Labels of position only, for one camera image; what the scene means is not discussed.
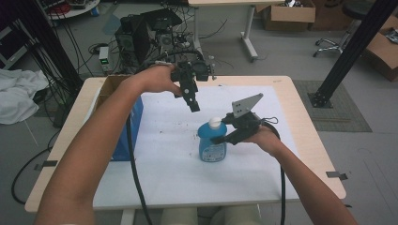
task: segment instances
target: black metal pole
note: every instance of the black metal pole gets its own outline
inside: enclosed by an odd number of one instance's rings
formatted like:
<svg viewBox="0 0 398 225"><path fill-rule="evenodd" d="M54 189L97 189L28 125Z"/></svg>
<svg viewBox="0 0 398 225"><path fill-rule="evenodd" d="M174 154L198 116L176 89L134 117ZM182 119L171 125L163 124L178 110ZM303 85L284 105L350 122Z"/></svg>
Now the black metal pole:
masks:
<svg viewBox="0 0 398 225"><path fill-rule="evenodd" d="M36 38L62 76L71 98L76 98L83 81L76 72L67 53L56 37L36 0L13 0L13 13L16 13L23 26Z"/></svg>
<svg viewBox="0 0 398 225"><path fill-rule="evenodd" d="M312 95L313 107L322 108L330 100L345 75L360 57L360 54L372 41L381 26L398 6L398 0L377 0L360 24L357 32L348 42L343 53L331 69L328 77Z"/></svg>

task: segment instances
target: gray carpet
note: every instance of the gray carpet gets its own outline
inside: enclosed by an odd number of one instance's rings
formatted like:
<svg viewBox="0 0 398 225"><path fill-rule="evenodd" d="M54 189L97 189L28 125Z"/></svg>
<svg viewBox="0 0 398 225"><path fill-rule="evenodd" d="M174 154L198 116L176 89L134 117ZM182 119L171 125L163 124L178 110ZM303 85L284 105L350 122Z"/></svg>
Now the gray carpet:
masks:
<svg viewBox="0 0 398 225"><path fill-rule="evenodd" d="M372 132L360 110L341 83L330 99L331 108L314 108L308 93L315 93L322 82L293 81L317 131Z"/></svg>

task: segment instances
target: spray bottle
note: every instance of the spray bottle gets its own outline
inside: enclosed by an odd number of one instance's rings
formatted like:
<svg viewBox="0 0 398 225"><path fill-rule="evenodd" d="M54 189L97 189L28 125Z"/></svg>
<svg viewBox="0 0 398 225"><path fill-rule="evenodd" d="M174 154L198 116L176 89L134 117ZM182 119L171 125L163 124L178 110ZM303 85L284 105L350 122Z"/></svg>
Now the spray bottle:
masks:
<svg viewBox="0 0 398 225"><path fill-rule="evenodd" d="M221 161L226 155L226 142L214 144L211 139L225 136L226 125L221 118L213 117L198 129L199 157L206 162Z"/></svg>

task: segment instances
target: white cloth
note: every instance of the white cloth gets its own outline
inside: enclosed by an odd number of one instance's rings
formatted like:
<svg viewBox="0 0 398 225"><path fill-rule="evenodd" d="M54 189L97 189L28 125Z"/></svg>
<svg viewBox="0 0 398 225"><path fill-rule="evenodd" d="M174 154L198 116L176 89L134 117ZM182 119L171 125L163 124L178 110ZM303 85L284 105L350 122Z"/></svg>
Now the white cloth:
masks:
<svg viewBox="0 0 398 225"><path fill-rule="evenodd" d="M33 97L47 86L41 71L0 69L0 124L15 124L33 115L38 110Z"/></svg>

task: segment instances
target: electronic equipment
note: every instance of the electronic equipment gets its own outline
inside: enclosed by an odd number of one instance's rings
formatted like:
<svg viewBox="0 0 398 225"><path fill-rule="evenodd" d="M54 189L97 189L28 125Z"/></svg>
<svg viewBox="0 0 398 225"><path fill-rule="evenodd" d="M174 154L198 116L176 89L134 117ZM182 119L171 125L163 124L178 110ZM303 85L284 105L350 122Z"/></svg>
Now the electronic equipment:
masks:
<svg viewBox="0 0 398 225"><path fill-rule="evenodd" d="M173 33L157 34L156 39L162 52L171 51L175 47L175 43L173 42Z"/></svg>
<svg viewBox="0 0 398 225"><path fill-rule="evenodd" d="M113 70L112 58L109 56L109 47L99 48L99 62L102 66L102 71L105 74L111 74Z"/></svg>
<svg viewBox="0 0 398 225"><path fill-rule="evenodd" d="M144 16L130 15L120 19L121 26L115 32L122 59L131 66L139 66L146 60L151 43Z"/></svg>
<svg viewBox="0 0 398 225"><path fill-rule="evenodd" d="M191 44L184 35L177 35L175 44L183 49L189 48L191 46Z"/></svg>
<svg viewBox="0 0 398 225"><path fill-rule="evenodd" d="M162 30L169 30L170 27L173 27L172 19L169 17L160 17L157 18L155 24L151 28L152 31L162 31Z"/></svg>
<svg viewBox="0 0 398 225"><path fill-rule="evenodd" d="M132 39L132 34L119 32L119 30L117 30L116 34L115 34L116 42L117 42L117 46L119 46L119 50L133 52L134 51L134 41Z"/></svg>
<svg viewBox="0 0 398 225"><path fill-rule="evenodd" d="M149 12L145 12L142 13L141 15L143 15L145 17L145 21L148 23L149 27L151 28L151 30L156 31L156 29L154 29L155 25L159 22L161 22L161 20L164 20L164 18L167 18L166 22L167 23L171 23L171 26L175 26L175 25L180 25L182 24L182 20L181 18L179 18L171 9L169 8L163 8L163 9L159 9L159 10L153 10L153 11L149 11Z"/></svg>

